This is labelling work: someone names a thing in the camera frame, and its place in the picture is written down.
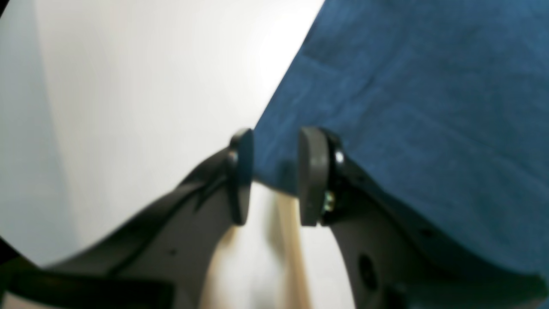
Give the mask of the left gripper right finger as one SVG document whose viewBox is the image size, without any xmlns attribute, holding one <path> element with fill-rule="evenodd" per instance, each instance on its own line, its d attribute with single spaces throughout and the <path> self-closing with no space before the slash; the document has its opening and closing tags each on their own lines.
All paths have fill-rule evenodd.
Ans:
<svg viewBox="0 0 549 309">
<path fill-rule="evenodd" d="M 301 224 L 331 229 L 357 309 L 537 309 L 548 285 L 473 254 L 387 194 L 326 129 L 298 145 Z"/>
</svg>

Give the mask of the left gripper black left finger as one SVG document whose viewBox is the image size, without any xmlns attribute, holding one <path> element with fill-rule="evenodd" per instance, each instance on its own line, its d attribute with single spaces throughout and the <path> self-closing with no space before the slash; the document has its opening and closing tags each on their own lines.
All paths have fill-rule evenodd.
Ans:
<svg viewBox="0 0 549 309">
<path fill-rule="evenodd" d="M 90 248 L 17 270 L 3 309 L 196 309 L 216 246 L 247 221 L 253 131 L 201 162 L 172 191 Z"/>
</svg>

